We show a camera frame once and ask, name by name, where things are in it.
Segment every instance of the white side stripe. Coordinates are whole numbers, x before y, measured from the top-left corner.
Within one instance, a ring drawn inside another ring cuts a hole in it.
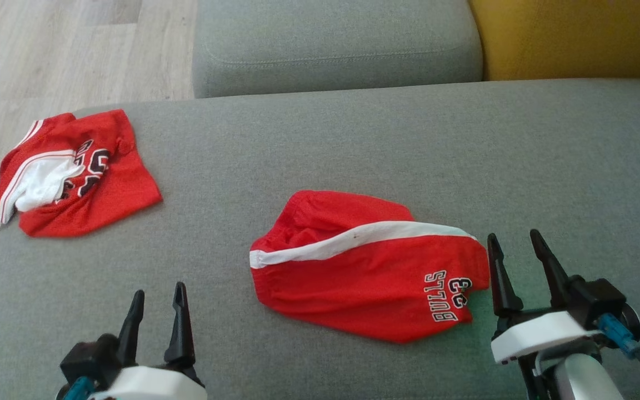
[[[13,213],[13,206],[16,202],[16,198],[12,197],[11,193],[15,192],[16,187],[19,185],[19,181],[21,180],[21,176],[25,172],[26,168],[31,165],[32,162],[35,162],[39,159],[45,159],[48,157],[61,157],[68,156],[73,158],[75,151],[73,150],[60,150],[58,152],[45,152],[33,155],[26,159],[26,161],[22,162],[21,165],[16,170],[16,173],[9,181],[7,186],[7,190],[2,193],[2,198],[0,198],[0,222],[7,223],[11,218]]]
[[[18,142],[15,148],[19,147],[21,143],[33,137],[33,135],[36,134],[38,130],[41,129],[42,126],[43,126],[43,119],[38,119],[37,121],[33,121],[33,124],[31,124],[31,127],[28,129],[28,132],[26,132],[26,136],[24,136],[23,139],[20,142]]]
[[[369,243],[418,236],[465,236],[465,231],[453,226],[436,225],[414,221],[381,221],[356,226],[324,241],[297,248],[265,252],[253,250],[249,254],[251,268],[260,269],[287,261],[327,260],[351,248]]]

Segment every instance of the yellow cushion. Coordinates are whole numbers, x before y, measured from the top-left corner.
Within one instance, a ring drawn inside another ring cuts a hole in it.
[[[484,77],[640,78],[640,0],[471,0]]]

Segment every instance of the wooden floor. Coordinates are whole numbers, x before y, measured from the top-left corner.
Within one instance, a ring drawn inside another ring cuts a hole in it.
[[[0,0],[0,161],[34,119],[193,98],[196,0]]]

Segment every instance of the gray sofa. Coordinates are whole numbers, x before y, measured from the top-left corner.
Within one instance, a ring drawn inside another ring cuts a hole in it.
[[[225,4],[241,7],[234,3],[202,2],[210,14],[202,21],[224,15]],[[465,15],[460,2],[439,4]],[[277,15],[272,11],[254,10],[263,18]],[[378,32],[391,29],[391,21],[387,16]],[[200,35],[216,28],[232,35],[223,20],[214,23]],[[332,29],[343,28],[336,23]],[[417,34],[394,33],[373,36],[372,46],[398,52],[387,38]],[[246,58],[262,43],[235,34],[231,47],[210,38],[214,54],[223,49],[226,60],[254,62],[305,58],[311,46],[298,39],[296,50],[288,45]],[[427,33],[421,40],[430,48],[429,40],[443,37]],[[477,45],[473,33],[452,37],[466,42],[447,48]],[[210,399],[524,398],[516,365],[493,363],[489,291],[472,296],[472,324],[405,345],[292,321],[259,304],[247,251],[300,189],[386,198],[407,205],[418,221],[459,226],[482,240],[495,232],[518,294],[535,307],[548,304],[528,240],[528,230],[539,228],[567,273],[608,278],[640,316],[640,79],[429,84],[475,81],[480,58],[470,53],[433,54],[431,68],[441,71],[434,77],[413,58],[386,60],[398,75],[403,68],[414,74],[407,81],[384,79],[380,60],[260,72],[214,66],[197,53],[200,97],[267,93],[276,78],[279,92],[422,85],[76,112],[127,112],[164,202],[82,238],[28,238],[16,221],[0,230],[0,398],[52,398],[69,348],[117,332],[139,288],[147,304],[138,360],[162,361],[176,281],[187,285],[196,368]],[[459,62],[465,64],[440,68]],[[312,78],[317,68],[326,68],[324,78]],[[352,70],[347,81],[327,79],[343,68]],[[616,350],[604,352],[604,366],[625,397],[640,398],[640,366]]]
[[[202,0],[197,98],[480,81],[464,0]]]

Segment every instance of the sofa seat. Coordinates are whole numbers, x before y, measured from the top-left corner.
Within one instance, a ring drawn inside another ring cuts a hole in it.
[[[301,189],[365,193],[418,221],[500,239],[527,307],[548,305],[528,238],[567,273],[607,278],[640,315],[640,81],[480,82],[123,104],[164,202],[74,239],[0,230],[0,398],[53,397],[78,341],[117,334],[147,292],[138,361],[167,348],[187,286],[210,399],[524,398],[493,363],[489,291],[472,324],[397,345],[292,321],[254,294],[254,239]],[[420,291],[422,283],[417,283]],[[640,366],[604,364],[627,398]]]
[[[197,98],[471,82],[482,48],[464,0],[200,0]]]

